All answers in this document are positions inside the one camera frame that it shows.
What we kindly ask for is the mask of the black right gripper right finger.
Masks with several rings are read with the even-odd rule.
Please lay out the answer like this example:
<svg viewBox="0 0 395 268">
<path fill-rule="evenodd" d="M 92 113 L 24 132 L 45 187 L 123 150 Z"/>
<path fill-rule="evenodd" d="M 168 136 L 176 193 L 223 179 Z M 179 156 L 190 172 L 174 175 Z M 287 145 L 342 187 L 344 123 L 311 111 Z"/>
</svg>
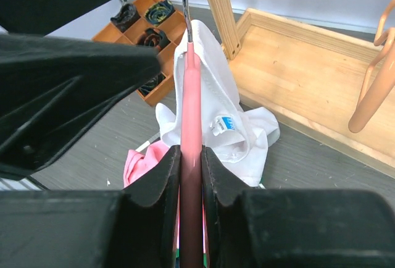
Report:
<svg viewBox="0 0 395 268">
<path fill-rule="evenodd" d="M 394 211 L 365 190 L 260 190 L 201 155 L 209 267 L 393 267 Z"/>
</svg>

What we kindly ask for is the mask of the pink hanger of white shirt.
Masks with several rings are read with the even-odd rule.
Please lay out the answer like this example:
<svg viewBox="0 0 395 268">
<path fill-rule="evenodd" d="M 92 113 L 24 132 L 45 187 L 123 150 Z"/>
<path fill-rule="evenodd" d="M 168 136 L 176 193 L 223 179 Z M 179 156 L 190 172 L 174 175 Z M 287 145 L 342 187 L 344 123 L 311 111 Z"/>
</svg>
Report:
<svg viewBox="0 0 395 268">
<path fill-rule="evenodd" d="M 180 167 L 180 267 L 203 267 L 201 70 L 194 53 L 188 0 L 182 0 L 186 22 Z"/>
</svg>

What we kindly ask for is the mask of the wooden clothes rack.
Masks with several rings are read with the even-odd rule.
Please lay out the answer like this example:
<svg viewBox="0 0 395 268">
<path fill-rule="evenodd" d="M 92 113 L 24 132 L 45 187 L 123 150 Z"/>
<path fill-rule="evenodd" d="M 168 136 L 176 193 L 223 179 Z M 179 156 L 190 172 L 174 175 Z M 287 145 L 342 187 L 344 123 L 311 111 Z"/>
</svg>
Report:
<svg viewBox="0 0 395 268">
<path fill-rule="evenodd" d="M 381 46 L 208 0 L 241 100 L 374 169 L 394 175 L 394 88 L 359 133 L 348 129 L 365 71 Z"/>
</svg>

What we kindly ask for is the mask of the white plastic basket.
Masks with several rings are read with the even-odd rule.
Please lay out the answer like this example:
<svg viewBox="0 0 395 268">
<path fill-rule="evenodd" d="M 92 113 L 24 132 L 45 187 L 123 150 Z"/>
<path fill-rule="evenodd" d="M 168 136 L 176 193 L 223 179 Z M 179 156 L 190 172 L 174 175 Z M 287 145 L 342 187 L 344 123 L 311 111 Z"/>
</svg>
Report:
<svg viewBox="0 0 395 268">
<path fill-rule="evenodd" d="M 135 151 L 140 153 L 144 151 L 151 143 L 152 143 L 151 140 L 147 140 L 143 144 L 141 144 L 138 148 L 136 148 Z"/>
</svg>

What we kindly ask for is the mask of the orange wooden compartment tray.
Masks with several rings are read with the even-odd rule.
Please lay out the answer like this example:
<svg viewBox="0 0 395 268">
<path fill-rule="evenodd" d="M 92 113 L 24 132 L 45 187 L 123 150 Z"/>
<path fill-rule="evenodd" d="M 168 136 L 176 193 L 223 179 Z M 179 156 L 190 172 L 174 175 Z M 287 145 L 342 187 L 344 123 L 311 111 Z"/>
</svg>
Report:
<svg viewBox="0 0 395 268">
<path fill-rule="evenodd" d="M 136 21 L 125 31 L 108 23 L 93 41 L 150 46 L 156 48 L 162 63 L 161 73 L 138 88 L 140 97 L 155 106 L 174 89 L 174 52 L 186 29 L 183 14 L 169 0 L 134 0 Z"/>
</svg>

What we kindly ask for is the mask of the orange plastic hanger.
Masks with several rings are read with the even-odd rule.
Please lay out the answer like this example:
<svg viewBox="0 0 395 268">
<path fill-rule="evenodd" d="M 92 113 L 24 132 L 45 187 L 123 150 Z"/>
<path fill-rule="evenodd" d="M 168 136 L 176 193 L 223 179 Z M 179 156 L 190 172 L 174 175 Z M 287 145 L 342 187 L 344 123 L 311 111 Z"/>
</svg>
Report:
<svg viewBox="0 0 395 268">
<path fill-rule="evenodd" d="M 359 133 L 365 128 L 394 88 L 394 27 L 385 29 L 393 10 L 394 0 L 391 0 L 379 19 L 373 44 L 382 49 L 365 71 L 358 102 L 348 122 L 352 133 Z"/>
</svg>

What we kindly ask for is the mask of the white t shirt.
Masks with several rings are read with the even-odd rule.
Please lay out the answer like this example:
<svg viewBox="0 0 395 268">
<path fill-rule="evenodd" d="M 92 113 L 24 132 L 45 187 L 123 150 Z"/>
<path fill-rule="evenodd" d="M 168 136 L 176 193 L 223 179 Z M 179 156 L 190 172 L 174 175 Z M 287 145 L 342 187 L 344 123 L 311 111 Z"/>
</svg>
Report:
<svg viewBox="0 0 395 268">
<path fill-rule="evenodd" d="M 280 137 L 266 108 L 244 111 L 220 43 L 200 20 L 192 20 L 194 51 L 201 61 L 202 139 L 222 164 L 244 183 L 261 183 L 269 147 Z"/>
</svg>

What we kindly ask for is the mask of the pink t shirt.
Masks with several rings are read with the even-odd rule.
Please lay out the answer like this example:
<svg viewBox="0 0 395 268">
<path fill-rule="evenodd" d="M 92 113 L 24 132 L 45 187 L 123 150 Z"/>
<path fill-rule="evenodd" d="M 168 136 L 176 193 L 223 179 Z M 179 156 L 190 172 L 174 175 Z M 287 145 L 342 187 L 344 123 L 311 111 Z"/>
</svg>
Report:
<svg viewBox="0 0 395 268">
<path fill-rule="evenodd" d="M 144 151 L 130 149 L 123 170 L 123 186 L 126 188 L 154 168 L 165 156 L 169 147 L 158 140 L 151 143 Z"/>
</svg>

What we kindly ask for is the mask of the dark rolled sock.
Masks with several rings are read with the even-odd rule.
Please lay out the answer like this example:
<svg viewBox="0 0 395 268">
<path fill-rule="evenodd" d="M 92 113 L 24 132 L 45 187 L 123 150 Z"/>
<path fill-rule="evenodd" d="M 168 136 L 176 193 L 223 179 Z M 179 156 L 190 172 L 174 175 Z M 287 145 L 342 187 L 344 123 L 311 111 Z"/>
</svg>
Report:
<svg viewBox="0 0 395 268">
<path fill-rule="evenodd" d="M 147 28 L 138 38 L 137 45 L 149 46 L 156 48 L 158 51 L 163 50 L 170 44 L 170 40 L 163 30 L 158 28 Z"/>
<path fill-rule="evenodd" d="M 118 30 L 124 33 L 139 19 L 140 14 L 136 6 L 132 3 L 126 3 L 116 16 L 110 18 L 110 21 Z"/>
<path fill-rule="evenodd" d="M 142 85 L 138 88 L 138 91 L 142 96 L 147 96 L 152 90 L 154 90 L 163 80 L 165 79 L 165 75 L 160 73 L 158 76 L 149 80 L 146 84 Z"/>
<path fill-rule="evenodd" d="M 144 18 L 153 26 L 159 26 L 167 20 L 173 13 L 175 8 L 171 1 L 163 0 L 153 4 L 144 15 Z"/>
</svg>

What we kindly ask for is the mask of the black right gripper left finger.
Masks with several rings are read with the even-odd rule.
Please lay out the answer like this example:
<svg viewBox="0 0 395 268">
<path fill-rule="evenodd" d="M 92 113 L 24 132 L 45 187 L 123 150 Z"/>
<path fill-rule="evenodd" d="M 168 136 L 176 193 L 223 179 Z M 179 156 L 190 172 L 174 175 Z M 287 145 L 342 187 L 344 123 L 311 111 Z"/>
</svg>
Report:
<svg viewBox="0 0 395 268">
<path fill-rule="evenodd" d="M 180 149 L 118 191 L 3 191 L 2 267 L 174 267 Z"/>
</svg>

